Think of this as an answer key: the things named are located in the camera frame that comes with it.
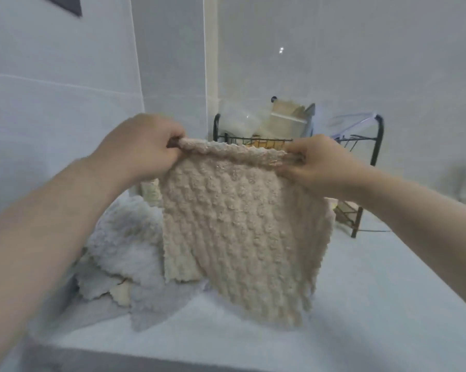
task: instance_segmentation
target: person's right hand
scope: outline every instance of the person's right hand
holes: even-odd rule
[[[330,137],[318,134],[286,145],[288,153],[302,154],[304,165],[284,164],[278,174],[295,180],[323,197],[355,201],[371,180],[372,166],[355,158]]]

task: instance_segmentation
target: grout line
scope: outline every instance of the grout line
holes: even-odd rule
[[[60,83],[60,82],[55,82],[55,81],[45,81],[42,79],[34,79],[34,78],[28,78],[28,77],[22,77],[22,76],[16,76],[13,74],[3,74],[0,73],[0,77],[6,77],[6,78],[13,78],[13,79],[20,79],[24,81],[32,81],[32,82],[37,82],[37,83],[43,83],[46,85],[53,85],[53,86],[60,86],[60,87],[70,87],[73,89],[83,89],[83,90],[91,90],[91,91],[97,91],[101,93],[108,93],[108,94],[116,94],[116,95],[125,95],[129,97],[141,97],[142,95],[139,93],[122,93],[120,91],[112,91],[112,90],[104,90],[104,89],[97,89],[95,87],[88,87],[88,86],[80,86],[80,85],[72,85],[69,83]]]
[[[142,95],[142,112],[145,112],[145,102],[143,101],[142,76],[140,75],[140,62],[138,60],[137,35],[135,32],[135,21],[133,20],[133,5],[131,4],[131,0],[130,0],[130,15],[131,15],[131,25],[133,26],[133,38],[135,40],[135,53],[137,54],[138,84],[140,85],[140,93]]]
[[[205,135],[209,139],[209,97],[207,92],[207,37],[205,36],[205,0],[202,0],[202,14],[204,15],[204,66],[205,66]]]

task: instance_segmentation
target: beige cloth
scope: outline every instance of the beige cloth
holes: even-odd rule
[[[161,180],[166,280],[199,280],[257,319],[300,324],[330,240],[328,200],[279,178],[282,151],[182,139]]]

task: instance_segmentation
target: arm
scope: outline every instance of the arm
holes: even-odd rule
[[[371,211],[466,302],[466,205],[364,165],[329,137],[295,141],[304,166],[279,169],[325,197]]]
[[[168,170],[180,151],[168,149],[167,143],[183,135],[172,121],[137,115],[112,131],[92,155],[0,215],[0,360],[104,210],[132,184]]]

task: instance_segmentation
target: black metal rack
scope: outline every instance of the black metal rack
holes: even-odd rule
[[[225,142],[225,143],[233,143],[233,144],[241,144],[241,145],[248,145],[248,146],[255,146],[255,147],[265,147],[265,148],[274,148],[274,149],[281,149],[285,142],[292,141],[291,139],[270,139],[270,138],[261,138],[261,137],[236,137],[229,135],[228,133],[224,132],[223,134],[219,134],[219,119],[221,115],[220,113],[216,114],[214,117],[214,125],[212,130],[212,138],[216,142]],[[379,150],[381,149],[381,143],[383,142],[383,135],[384,135],[384,120],[380,115],[376,115],[374,117],[378,124],[378,132],[375,137],[367,137],[358,134],[352,134],[350,137],[347,138],[336,138],[335,141],[344,144],[345,148],[349,148],[352,151],[355,148],[355,145],[359,141],[374,141],[374,148],[372,150],[372,156],[370,164],[371,166],[375,166],[379,156]],[[362,213],[364,209],[361,206],[358,206],[357,209],[354,206],[351,206],[346,201],[340,201],[338,206],[335,208],[335,212],[337,215],[337,220],[343,224],[346,224],[352,229],[352,237],[355,238],[357,236],[358,231],[372,231],[372,230],[360,230],[360,220],[362,219]]]

